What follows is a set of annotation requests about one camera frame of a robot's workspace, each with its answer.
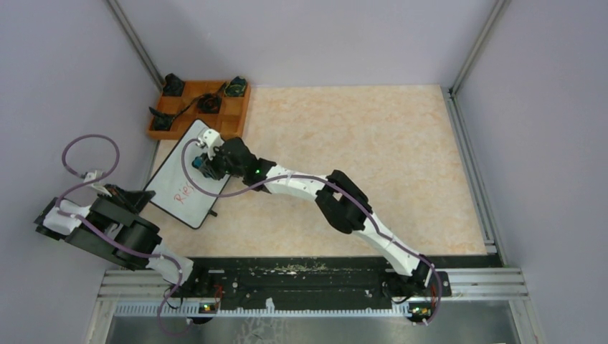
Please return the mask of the white whiteboard black frame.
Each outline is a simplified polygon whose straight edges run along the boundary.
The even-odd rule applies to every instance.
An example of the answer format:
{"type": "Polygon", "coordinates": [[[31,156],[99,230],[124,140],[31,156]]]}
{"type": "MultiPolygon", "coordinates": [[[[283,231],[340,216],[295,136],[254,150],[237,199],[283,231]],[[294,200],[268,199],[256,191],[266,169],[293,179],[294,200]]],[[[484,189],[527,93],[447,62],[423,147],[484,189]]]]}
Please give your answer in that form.
{"type": "Polygon", "coordinates": [[[145,190],[155,192],[151,204],[192,229],[201,227],[217,201],[217,197],[201,193],[194,186],[198,185],[217,195],[223,192],[230,180],[229,176],[219,181],[207,178],[192,166],[195,158],[206,154],[206,149],[195,143],[186,143],[202,136],[208,130],[208,125],[197,119],[176,141],[173,148],[160,149],[165,156],[157,157],[160,165],[145,187],[145,190]]]}

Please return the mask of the blue whiteboard eraser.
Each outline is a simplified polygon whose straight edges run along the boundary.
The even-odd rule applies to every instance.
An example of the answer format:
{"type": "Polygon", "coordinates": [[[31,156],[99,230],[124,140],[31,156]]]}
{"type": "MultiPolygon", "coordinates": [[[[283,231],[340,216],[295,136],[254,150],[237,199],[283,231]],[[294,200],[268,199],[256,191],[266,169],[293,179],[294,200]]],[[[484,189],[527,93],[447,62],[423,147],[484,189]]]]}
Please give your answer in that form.
{"type": "Polygon", "coordinates": [[[200,170],[202,167],[204,167],[204,159],[199,157],[196,157],[192,162],[191,165],[197,169],[200,170]]]}

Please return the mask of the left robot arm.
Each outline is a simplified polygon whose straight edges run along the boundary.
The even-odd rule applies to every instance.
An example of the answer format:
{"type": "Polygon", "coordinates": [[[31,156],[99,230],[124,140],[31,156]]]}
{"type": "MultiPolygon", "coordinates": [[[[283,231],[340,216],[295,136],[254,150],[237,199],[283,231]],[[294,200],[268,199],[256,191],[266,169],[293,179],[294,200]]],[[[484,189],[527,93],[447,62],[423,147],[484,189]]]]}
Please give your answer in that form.
{"type": "Polygon", "coordinates": [[[34,220],[36,232],[94,254],[129,270],[152,269],[173,285],[186,286],[195,295],[209,295],[214,275],[194,269],[191,259],[170,250],[160,228],[140,216],[155,191],[126,191],[108,184],[89,206],[53,198],[34,220]]]}

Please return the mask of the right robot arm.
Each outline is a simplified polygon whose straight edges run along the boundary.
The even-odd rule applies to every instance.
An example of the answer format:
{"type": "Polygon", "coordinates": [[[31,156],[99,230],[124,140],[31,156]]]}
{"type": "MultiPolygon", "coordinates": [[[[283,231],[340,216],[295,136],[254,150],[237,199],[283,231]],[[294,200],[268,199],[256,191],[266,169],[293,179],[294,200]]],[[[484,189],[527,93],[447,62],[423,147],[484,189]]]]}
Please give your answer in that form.
{"type": "Polygon", "coordinates": [[[313,202],[331,227],[360,237],[381,253],[403,279],[405,298],[425,292],[441,298],[444,284],[435,265],[381,222],[366,194],[344,172],[334,170],[327,176],[315,176],[290,170],[258,158],[241,138],[223,141],[207,132],[194,142],[203,153],[191,165],[204,177],[214,180],[237,177],[246,186],[245,191],[313,202]]]}

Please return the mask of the black part tray centre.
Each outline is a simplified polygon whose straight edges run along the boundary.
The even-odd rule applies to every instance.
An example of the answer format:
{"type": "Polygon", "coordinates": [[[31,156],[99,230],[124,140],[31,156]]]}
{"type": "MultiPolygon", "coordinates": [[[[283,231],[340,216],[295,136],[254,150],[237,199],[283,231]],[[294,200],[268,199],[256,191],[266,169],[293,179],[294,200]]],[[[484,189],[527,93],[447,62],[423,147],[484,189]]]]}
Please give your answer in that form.
{"type": "Polygon", "coordinates": [[[215,93],[205,93],[196,101],[196,109],[204,114],[219,114],[222,97],[215,93]]]}

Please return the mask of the orange compartment tray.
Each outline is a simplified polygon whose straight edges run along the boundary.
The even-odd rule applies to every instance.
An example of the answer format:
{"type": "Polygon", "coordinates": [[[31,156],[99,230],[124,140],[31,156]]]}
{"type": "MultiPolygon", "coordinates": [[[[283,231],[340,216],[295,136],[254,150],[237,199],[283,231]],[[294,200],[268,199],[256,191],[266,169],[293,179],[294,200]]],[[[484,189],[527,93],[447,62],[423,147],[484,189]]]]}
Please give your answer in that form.
{"type": "Polygon", "coordinates": [[[195,120],[220,132],[224,139],[241,137],[252,87],[241,77],[232,80],[189,80],[165,90],[149,108],[146,128],[154,140],[177,140],[195,120]]]}

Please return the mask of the black part tray top right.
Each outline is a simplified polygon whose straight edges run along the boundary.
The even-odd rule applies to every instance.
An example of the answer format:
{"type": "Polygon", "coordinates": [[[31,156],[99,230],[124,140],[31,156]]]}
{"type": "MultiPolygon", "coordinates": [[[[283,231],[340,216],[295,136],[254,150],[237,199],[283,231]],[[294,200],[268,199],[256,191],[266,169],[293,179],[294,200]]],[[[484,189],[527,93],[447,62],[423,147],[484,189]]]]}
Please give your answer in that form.
{"type": "Polygon", "coordinates": [[[243,97],[247,89],[248,82],[245,78],[237,76],[229,81],[224,87],[225,97],[243,97]]]}

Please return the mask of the black part tray lower left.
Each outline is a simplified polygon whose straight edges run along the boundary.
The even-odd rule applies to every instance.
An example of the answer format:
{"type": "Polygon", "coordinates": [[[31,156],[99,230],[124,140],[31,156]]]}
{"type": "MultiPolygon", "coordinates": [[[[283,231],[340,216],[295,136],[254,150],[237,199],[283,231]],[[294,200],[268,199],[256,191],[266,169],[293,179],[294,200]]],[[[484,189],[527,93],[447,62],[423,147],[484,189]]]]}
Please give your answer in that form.
{"type": "Polygon", "coordinates": [[[163,113],[152,107],[149,107],[148,110],[153,116],[151,125],[154,131],[169,131],[171,129],[175,115],[163,113]]]}

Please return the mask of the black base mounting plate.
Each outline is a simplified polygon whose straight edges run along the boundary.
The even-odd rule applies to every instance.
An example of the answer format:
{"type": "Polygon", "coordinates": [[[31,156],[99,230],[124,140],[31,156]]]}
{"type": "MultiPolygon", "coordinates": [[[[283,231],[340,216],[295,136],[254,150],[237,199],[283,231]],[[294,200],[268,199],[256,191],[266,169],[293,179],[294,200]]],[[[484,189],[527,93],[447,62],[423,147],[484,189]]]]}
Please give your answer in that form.
{"type": "Polygon", "coordinates": [[[220,310],[350,311],[436,305],[452,295],[445,272],[424,289],[412,281],[383,257],[198,257],[174,297],[208,297],[220,310]]]}

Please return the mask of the aluminium frame rail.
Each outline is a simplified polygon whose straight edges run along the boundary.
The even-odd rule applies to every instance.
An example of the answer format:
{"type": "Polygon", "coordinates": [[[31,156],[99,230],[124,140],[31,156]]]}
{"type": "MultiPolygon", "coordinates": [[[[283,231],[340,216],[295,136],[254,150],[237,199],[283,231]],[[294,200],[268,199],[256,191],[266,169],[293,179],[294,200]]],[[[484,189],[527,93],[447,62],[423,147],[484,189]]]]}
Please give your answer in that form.
{"type": "MultiPolygon", "coordinates": [[[[465,121],[460,113],[460,106],[457,104],[456,95],[454,91],[448,87],[443,87],[442,93],[446,102],[452,129],[454,130],[455,139],[461,155],[487,251],[490,254],[499,257],[501,263],[507,264],[505,253],[500,247],[500,235],[497,232],[496,222],[488,202],[483,179],[478,171],[475,154],[465,127],[465,121]]],[[[510,299],[508,302],[511,317],[513,318],[520,342],[544,343],[544,334],[537,322],[529,294],[524,293],[524,295],[510,299]]]]}

